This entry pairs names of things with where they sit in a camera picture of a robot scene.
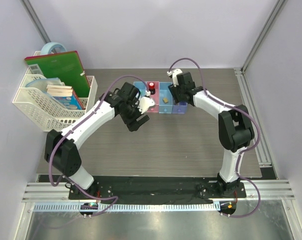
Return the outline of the purple drawer box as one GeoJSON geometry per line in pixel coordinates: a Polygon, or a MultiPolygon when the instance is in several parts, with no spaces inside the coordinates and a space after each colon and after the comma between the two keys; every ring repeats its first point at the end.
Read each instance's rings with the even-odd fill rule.
{"type": "Polygon", "coordinates": [[[187,106],[188,104],[184,101],[176,102],[173,101],[172,106],[172,114],[185,114],[187,112],[187,106]]]}

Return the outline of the red black stamp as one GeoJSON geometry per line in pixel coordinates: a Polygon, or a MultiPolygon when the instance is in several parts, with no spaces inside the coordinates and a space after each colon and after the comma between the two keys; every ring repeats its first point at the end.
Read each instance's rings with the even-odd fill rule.
{"type": "Polygon", "coordinates": [[[151,95],[154,95],[156,93],[156,86],[154,82],[149,82],[148,83],[148,89],[150,91],[151,95]]]}

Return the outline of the light blue drawer box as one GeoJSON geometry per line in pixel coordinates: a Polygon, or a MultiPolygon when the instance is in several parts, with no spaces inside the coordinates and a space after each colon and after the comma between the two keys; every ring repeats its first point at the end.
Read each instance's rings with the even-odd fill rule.
{"type": "Polygon", "coordinates": [[[133,85],[134,85],[136,88],[138,88],[138,90],[139,90],[139,92],[140,92],[140,97],[143,97],[143,96],[146,95],[146,90],[147,90],[147,88],[146,88],[146,86],[145,86],[145,84],[144,84],[143,82],[141,82],[141,81],[134,81],[134,82],[133,82],[133,85]]]}

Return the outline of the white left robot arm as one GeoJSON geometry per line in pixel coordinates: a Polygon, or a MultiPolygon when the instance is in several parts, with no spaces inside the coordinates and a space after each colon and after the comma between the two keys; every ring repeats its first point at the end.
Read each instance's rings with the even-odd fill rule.
{"type": "Polygon", "coordinates": [[[51,184],[52,170],[56,169],[69,183],[79,189],[84,198],[91,200],[98,197],[98,183],[82,165],[79,149],[83,143],[102,125],[120,116],[128,130],[137,131],[150,118],[145,115],[156,102],[151,92],[144,96],[131,83],[125,82],[114,92],[106,91],[96,104],[76,122],[61,131],[51,130],[46,136],[44,158],[48,162],[48,174],[51,184]]]}

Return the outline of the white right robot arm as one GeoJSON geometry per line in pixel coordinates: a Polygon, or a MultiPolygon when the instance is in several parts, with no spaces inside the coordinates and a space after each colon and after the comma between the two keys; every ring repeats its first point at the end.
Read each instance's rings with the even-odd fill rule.
{"type": "Polygon", "coordinates": [[[255,138],[252,118],[245,105],[232,105],[206,88],[196,86],[190,72],[175,69],[167,72],[172,84],[168,87],[173,99],[199,108],[218,122],[218,138],[222,145],[222,167],[217,174],[215,190],[224,198],[229,197],[240,185],[240,168],[244,152],[255,138]]]}

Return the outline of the white mesh file organizer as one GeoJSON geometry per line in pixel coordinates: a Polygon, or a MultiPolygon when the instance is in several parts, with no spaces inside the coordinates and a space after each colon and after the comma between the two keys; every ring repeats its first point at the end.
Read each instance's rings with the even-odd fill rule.
{"type": "Polygon", "coordinates": [[[26,72],[12,102],[42,131],[48,132],[52,129],[59,131],[74,123],[93,107],[98,88],[94,76],[89,76],[85,72],[90,84],[88,97],[78,97],[74,89],[72,96],[53,97],[36,88],[26,87],[26,84],[34,80],[47,79],[41,74],[33,74],[29,66],[27,64],[26,66],[26,72]]]}

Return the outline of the green folder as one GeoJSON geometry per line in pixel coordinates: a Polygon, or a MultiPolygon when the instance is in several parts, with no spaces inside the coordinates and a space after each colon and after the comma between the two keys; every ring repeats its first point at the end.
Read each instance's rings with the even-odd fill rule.
{"type": "Polygon", "coordinates": [[[77,51],[29,56],[24,59],[33,74],[59,78],[71,86],[79,98],[87,98],[90,84],[77,51]]]}

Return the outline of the stack of notebooks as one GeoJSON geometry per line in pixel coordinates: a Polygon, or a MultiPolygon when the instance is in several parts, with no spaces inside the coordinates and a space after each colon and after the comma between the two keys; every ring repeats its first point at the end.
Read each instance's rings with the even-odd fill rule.
{"type": "Polygon", "coordinates": [[[49,84],[47,85],[46,90],[46,92],[52,97],[70,97],[74,93],[73,88],[66,85],[49,84]]]}

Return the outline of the clear blue plastic pouch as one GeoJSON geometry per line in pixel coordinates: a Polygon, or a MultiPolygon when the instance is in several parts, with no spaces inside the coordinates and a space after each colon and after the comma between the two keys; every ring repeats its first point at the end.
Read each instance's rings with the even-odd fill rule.
{"type": "Polygon", "coordinates": [[[64,86],[65,83],[62,82],[59,78],[40,78],[33,80],[26,84],[26,88],[36,88],[42,91],[44,94],[48,95],[47,93],[47,86],[54,85],[54,86],[64,86]]]}

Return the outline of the light blue tape roll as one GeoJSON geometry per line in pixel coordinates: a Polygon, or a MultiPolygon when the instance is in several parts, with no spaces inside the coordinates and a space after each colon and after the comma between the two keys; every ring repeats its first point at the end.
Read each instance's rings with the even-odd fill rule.
{"type": "Polygon", "coordinates": [[[42,49],[40,50],[40,55],[49,55],[53,52],[53,50],[58,49],[60,53],[67,52],[67,49],[64,45],[58,42],[48,42],[46,43],[42,49]]]}

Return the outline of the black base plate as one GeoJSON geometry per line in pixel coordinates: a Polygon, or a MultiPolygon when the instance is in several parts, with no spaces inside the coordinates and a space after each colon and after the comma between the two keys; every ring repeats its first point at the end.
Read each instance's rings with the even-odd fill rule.
{"type": "Polygon", "coordinates": [[[214,199],[247,196],[242,182],[225,190],[215,178],[203,177],[95,176],[87,192],[104,204],[117,196],[118,205],[210,204],[214,199]]]}

